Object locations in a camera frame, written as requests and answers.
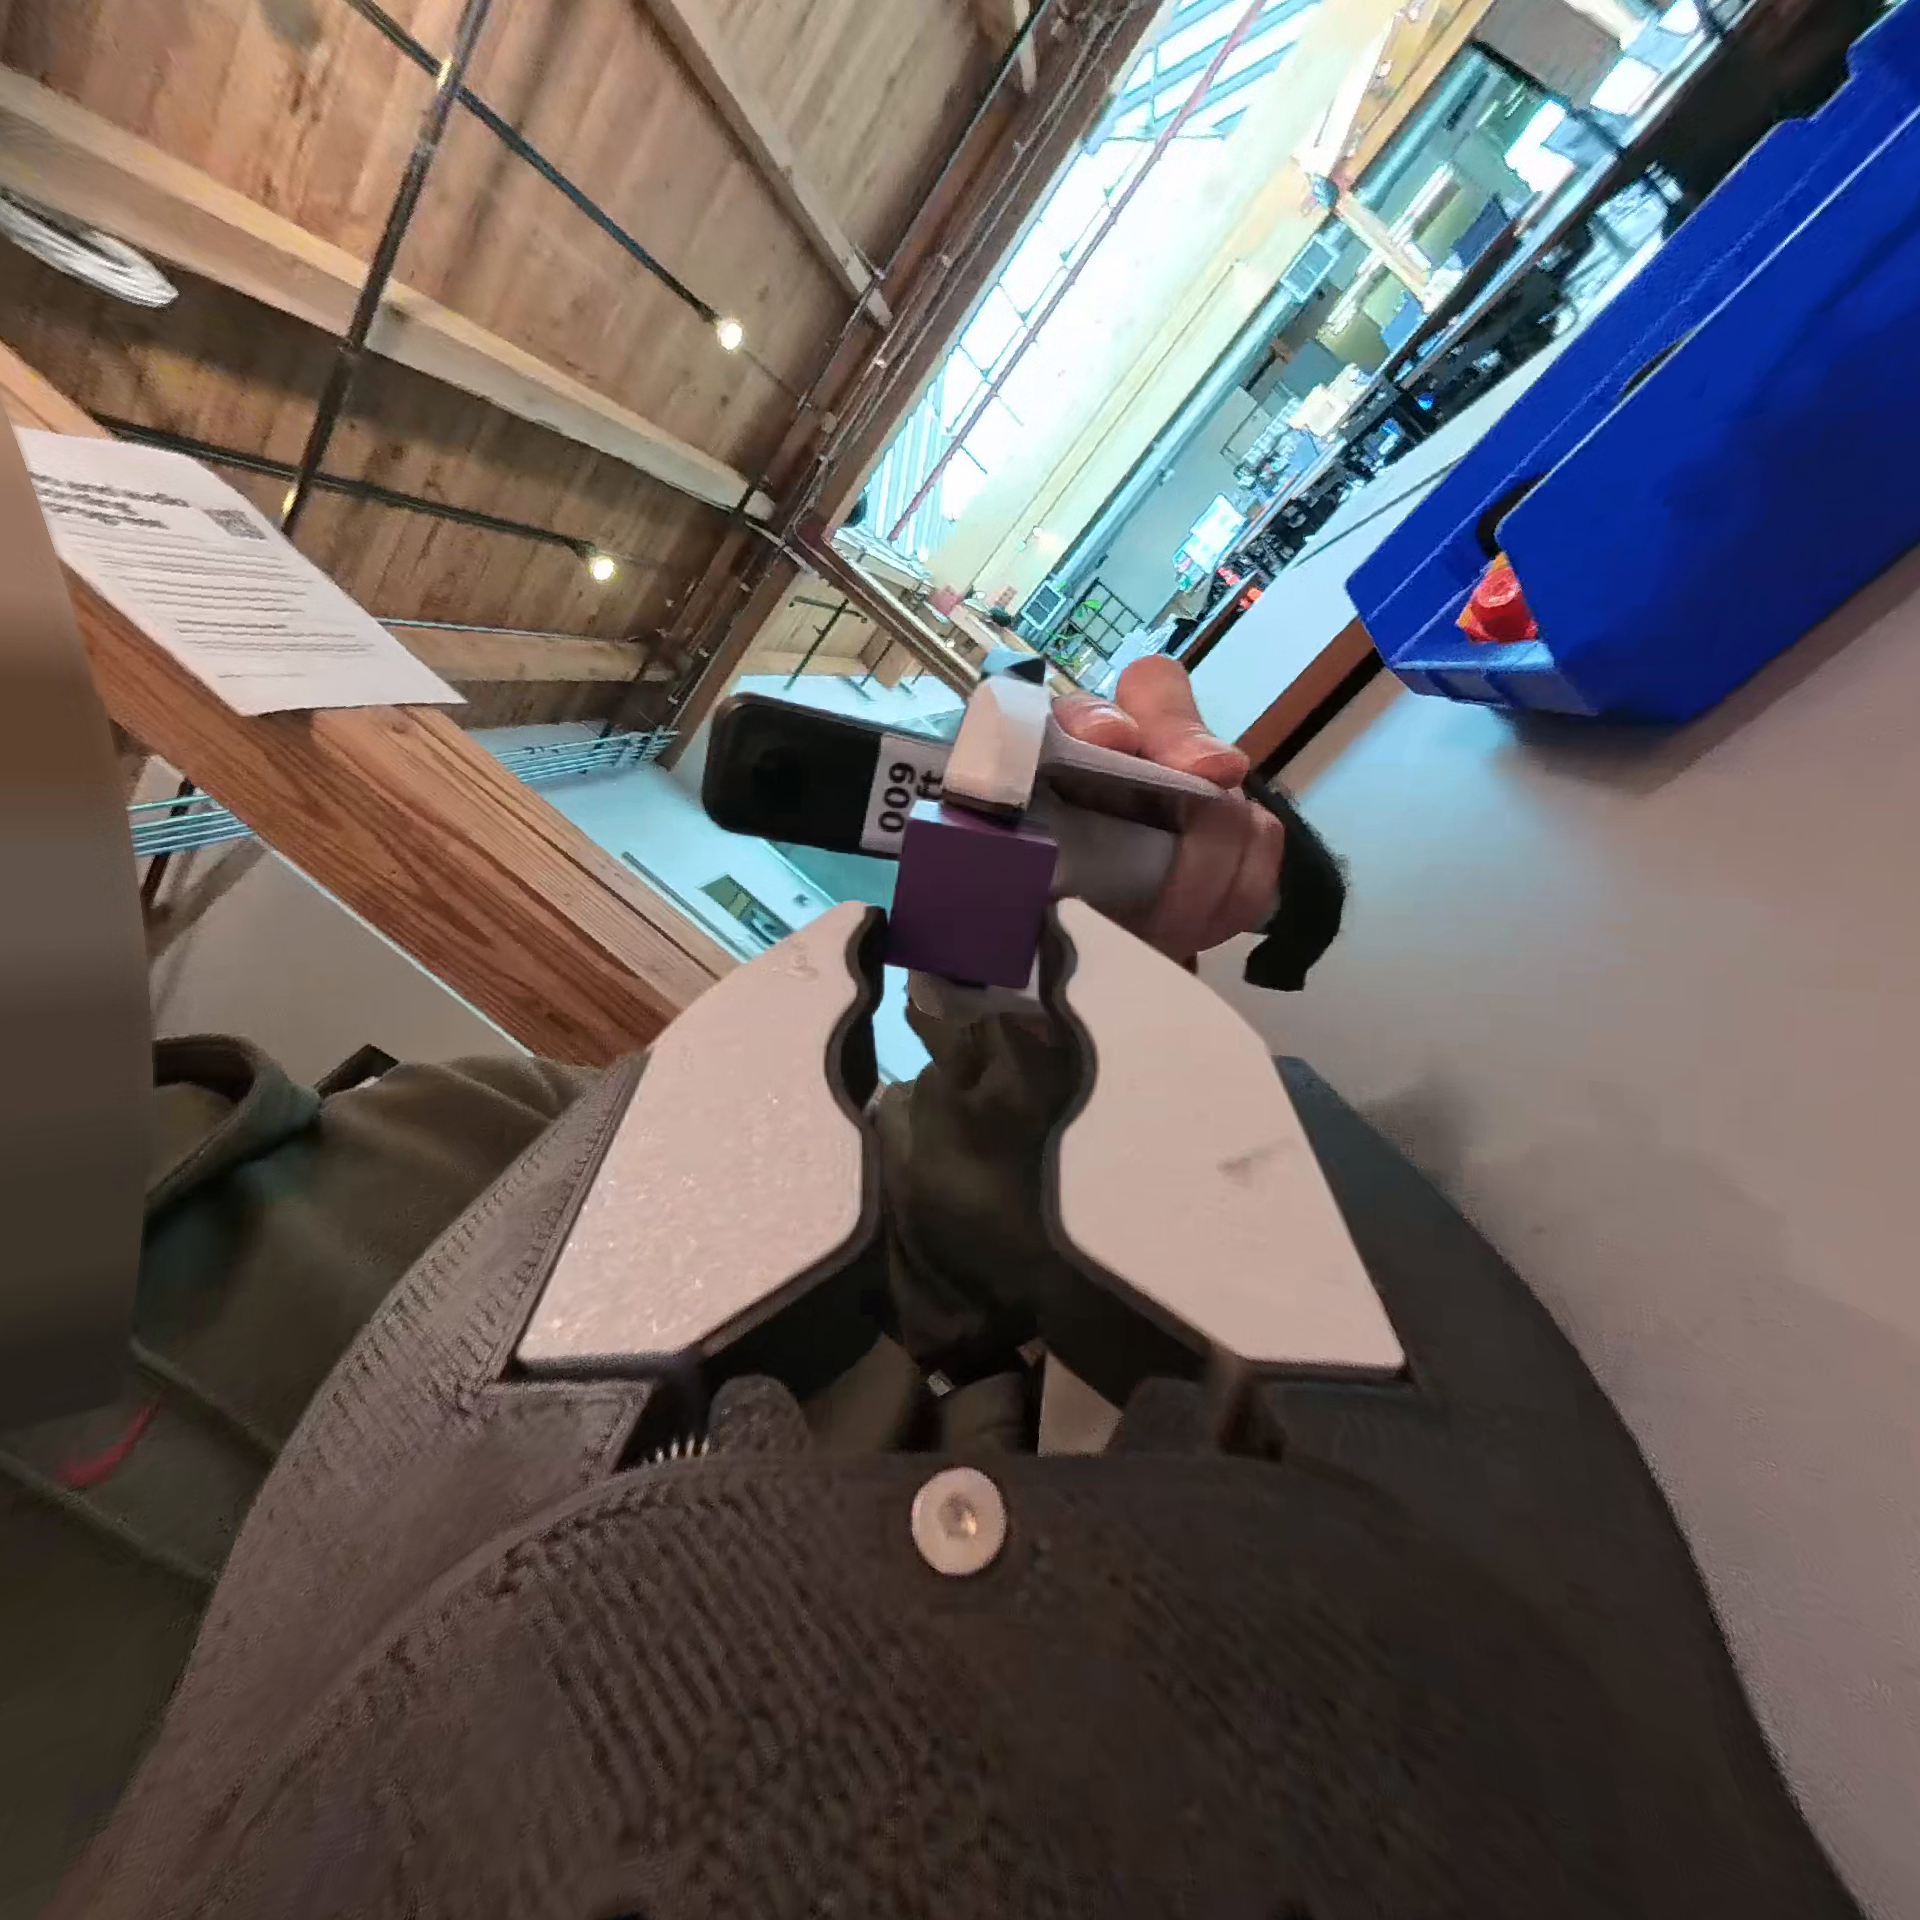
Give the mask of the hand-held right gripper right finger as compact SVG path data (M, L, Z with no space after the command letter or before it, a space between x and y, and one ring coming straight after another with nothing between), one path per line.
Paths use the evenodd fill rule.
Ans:
M1054 907L1042 978L1083 1076L1046 1149L1064 1262L1199 1363L1400 1378L1400 1336L1253 1027L1083 902Z

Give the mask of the person's olive jacket torso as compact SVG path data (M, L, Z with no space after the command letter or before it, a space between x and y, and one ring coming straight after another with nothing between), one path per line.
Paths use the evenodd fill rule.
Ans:
M2 1433L2 1917L49 1903L123 1792L322 1378L595 1085L474 1058L314 1090L238 1040L156 1043L123 1384Z

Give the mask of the purple cube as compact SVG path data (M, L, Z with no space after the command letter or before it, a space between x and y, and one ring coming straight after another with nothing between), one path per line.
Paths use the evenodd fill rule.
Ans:
M922 800L903 819L883 960L959 985L1024 991L1060 861L1059 839Z

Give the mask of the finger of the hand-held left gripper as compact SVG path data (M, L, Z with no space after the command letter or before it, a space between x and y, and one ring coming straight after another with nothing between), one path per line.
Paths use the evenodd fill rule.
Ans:
M947 804L1013 823L1028 810L1051 694L1042 656L992 656L947 753Z
M1013 1023L1022 1031L1042 1031L1042 999L1030 985L977 985L937 973L906 973L906 1023L922 1031L931 1027L974 1028L980 1023Z

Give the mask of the white paper notice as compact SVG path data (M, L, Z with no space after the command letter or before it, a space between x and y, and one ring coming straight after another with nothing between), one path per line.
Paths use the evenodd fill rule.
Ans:
M464 707L198 461L39 429L16 441L62 565L226 709Z

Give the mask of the person's left hand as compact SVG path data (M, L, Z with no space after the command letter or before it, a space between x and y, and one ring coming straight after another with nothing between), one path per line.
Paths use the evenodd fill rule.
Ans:
M1158 895L1121 910L1117 924L1179 966L1259 930L1275 907L1284 823L1246 800L1250 761L1205 730L1185 668L1132 661L1113 695L1059 695L1054 721L1083 745L1207 782L1220 794L1190 810Z

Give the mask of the wooden post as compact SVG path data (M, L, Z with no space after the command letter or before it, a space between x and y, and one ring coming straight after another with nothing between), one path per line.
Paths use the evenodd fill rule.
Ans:
M103 810L122 796L108 721L203 783L374 934L568 1064L644 1050L730 969L585 829L434 709L245 720L135 621L79 582L39 589L55 614L27 670L43 720L5 783L27 823L2 888L2 1002L46 1040L49 1016L136 1023L140 915Z

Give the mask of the blue plastic bin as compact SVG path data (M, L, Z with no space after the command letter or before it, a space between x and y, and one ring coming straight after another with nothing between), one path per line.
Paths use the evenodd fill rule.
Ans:
M1917 547L1917 2L1770 131L1347 577L1410 694L1686 724ZM1455 614L1504 551L1542 626Z

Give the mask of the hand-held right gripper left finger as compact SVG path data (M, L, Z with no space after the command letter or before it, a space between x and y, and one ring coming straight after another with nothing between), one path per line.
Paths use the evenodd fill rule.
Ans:
M877 907L834 904L660 1036L518 1333L518 1371L691 1371L865 1253L881 937Z

